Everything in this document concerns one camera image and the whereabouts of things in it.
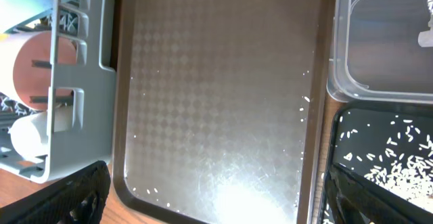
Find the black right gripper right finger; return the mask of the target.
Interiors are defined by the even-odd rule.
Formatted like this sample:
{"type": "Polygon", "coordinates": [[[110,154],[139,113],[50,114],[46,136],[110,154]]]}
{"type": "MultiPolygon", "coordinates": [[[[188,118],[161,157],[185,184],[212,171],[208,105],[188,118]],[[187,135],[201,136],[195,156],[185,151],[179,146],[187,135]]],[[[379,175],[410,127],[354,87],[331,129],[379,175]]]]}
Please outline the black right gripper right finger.
{"type": "Polygon", "coordinates": [[[432,223],[432,213],[338,164],[327,169],[326,198],[336,223],[432,223]]]}

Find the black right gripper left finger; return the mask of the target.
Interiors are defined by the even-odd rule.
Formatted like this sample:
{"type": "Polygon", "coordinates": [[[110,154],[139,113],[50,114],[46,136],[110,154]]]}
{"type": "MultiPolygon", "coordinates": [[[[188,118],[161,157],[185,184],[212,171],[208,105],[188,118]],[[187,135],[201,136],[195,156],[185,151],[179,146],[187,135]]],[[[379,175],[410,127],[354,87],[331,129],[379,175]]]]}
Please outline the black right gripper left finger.
{"type": "Polygon", "coordinates": [[[2,223],[99,223],[110,191],[107,164],[99,160],[1,208],[2,223]]]}

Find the white green cup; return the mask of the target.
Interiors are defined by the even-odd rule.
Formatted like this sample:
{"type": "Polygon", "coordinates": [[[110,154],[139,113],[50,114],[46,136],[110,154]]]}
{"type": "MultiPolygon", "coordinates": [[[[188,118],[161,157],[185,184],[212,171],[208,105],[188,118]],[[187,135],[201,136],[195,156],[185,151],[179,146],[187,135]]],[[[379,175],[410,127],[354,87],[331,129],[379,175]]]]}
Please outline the white green cup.
{"type": "MultiPolygon", "coordinates": [[[[72,128],[73,107],[55,109],[54,131],[68,131],[72,128]]],[[[49,153],[47,135],[47,112],[39,112],[19,118],[10,128],[12,145],[25,158],[34,158],[49,153]]]]}

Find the white bowl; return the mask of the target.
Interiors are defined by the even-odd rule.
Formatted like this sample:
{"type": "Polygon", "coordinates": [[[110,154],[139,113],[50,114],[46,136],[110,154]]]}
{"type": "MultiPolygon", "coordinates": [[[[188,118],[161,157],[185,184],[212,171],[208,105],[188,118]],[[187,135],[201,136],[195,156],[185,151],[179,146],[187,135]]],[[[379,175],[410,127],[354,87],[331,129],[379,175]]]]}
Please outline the white bowl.
{"type": "Polygon", "coordinates": [[[46,103],[32,103],[30,98],[48,95],[51,70],[33,65],[48,62],[51,33],[23,32],[1,41],[1,92],[33,110],[46,110],[46,103]]]}

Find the white tissue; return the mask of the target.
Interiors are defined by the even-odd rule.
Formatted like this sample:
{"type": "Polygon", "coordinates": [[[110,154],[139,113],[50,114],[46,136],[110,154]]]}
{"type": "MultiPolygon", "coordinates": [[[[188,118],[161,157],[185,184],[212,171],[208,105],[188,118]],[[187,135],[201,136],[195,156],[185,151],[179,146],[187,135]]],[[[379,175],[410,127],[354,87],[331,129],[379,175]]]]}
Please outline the white tissue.
{"type": "Polygon", "coordinates": [[[433,47],[433,0],[427,0],[427,6],[430,12],[430,20],[428,22],[429,29],[419,33],[417,41],[420,47],[433,47]]]}

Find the light blue bowl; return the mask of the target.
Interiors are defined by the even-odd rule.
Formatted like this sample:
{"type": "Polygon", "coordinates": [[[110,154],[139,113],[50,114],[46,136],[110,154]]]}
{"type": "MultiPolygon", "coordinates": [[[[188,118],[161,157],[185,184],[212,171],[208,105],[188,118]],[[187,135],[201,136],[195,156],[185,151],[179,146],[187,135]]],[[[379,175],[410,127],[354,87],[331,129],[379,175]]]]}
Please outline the light blue bowl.
{"type": "Polygon", "coordinates": [[[1,33],[48,16],[52,9],[53,0],[1,0],[1,33]]]}

